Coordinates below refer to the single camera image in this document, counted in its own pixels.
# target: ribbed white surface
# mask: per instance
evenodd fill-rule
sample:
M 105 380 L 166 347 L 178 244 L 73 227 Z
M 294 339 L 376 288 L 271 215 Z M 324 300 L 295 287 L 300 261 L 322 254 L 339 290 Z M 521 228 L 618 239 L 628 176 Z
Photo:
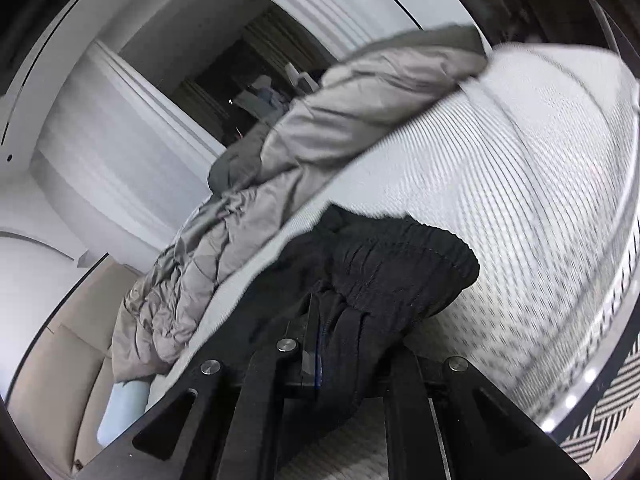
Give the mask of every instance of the ribbed white surface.
M 478 281 L 407 343 L 435 358 L 467 356 L 539 418 L 606 332 L 615 311 L 610 290 L 632 265 L 637 92 L 628 69 L 604 51 L 498 49 L 479 81 L 354 161 L 220 287 L 188 351 L 154 382 L 150 404 L 252 277 L 335 202 L 370 216 L 410 214 L 469 244 L 481 264 Z M 332 462 L 339 439 L 328 442 L 335 453 L 312 448 L 306 459 L 339 468 Z M 385 468 L 375 463 L 336 478 L 381 478 Z

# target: silver bolt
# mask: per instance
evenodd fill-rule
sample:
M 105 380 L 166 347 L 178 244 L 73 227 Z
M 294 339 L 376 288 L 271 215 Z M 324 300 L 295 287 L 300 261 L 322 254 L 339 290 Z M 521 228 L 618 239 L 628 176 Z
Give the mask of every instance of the silver bolt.
M 200 365 L 200 371 L 205 375 L 217 374 L 220 368 L 222 368 L 222 366 L 215 359 L 209 359 Z
M 447 362 L 449 363 L 449 368 L 454 372 L 465 372 L 469 368 L 469 361 L 463 357 L 450 357 Z
M 291 352 L 292 350 L 296 349 L 297 344 L 298 343 L 296 343 L 295 339 L 289 339 L 288 337 L 286 337 L 278 341 L 278 343 L 276 344 L 276 348 L 281 352 Z

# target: bright light spot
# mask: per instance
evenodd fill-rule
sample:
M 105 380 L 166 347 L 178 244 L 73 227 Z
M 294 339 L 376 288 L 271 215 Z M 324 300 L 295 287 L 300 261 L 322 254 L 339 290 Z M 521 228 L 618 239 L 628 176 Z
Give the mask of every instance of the bright light spot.
M 564 405 L 571 409 L 576 404 L 578 404 L 578 399 L 575 395 L 570 395 L 564 400 Z
M 556 428 L 556 422 L 552 418 L 548 418 L 540 426 L 540 429 L 545 433 L 551 433 L 555 428 Z
M 590 368 L 584 373 L 584 381 L 587 384 L 591 384 L 593 383 L 593 381 L 596 380 L 596 375 L 597 375 L 596 370 L 594 370 L 593 368 Z

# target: striped rug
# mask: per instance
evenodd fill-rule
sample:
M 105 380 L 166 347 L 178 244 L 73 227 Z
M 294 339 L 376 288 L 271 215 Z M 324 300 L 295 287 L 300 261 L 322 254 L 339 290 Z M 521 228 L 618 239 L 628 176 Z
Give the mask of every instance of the striped rug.
M 640 334 L 616 377 L 582 423 L 561 444 L 578 464 L 587 463 L 613 434 L 640 394 Z

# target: gray jacket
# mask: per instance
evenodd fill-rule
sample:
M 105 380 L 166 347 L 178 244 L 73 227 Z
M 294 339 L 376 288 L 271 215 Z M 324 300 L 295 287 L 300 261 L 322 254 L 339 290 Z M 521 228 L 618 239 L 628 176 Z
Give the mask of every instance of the gray jacket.
M 272 128 L 259 162 L 254 157 L 248 173 L 199 208 L 120 306 L 111 347 L 116 382 L 166 373 L 219 284 L 306 200 L 396 126 L 484 69 L 481 46 L 463 50 L 441 31 L 422 34 L 423 42 L 383 42 L 329 69 L 321 89 Z

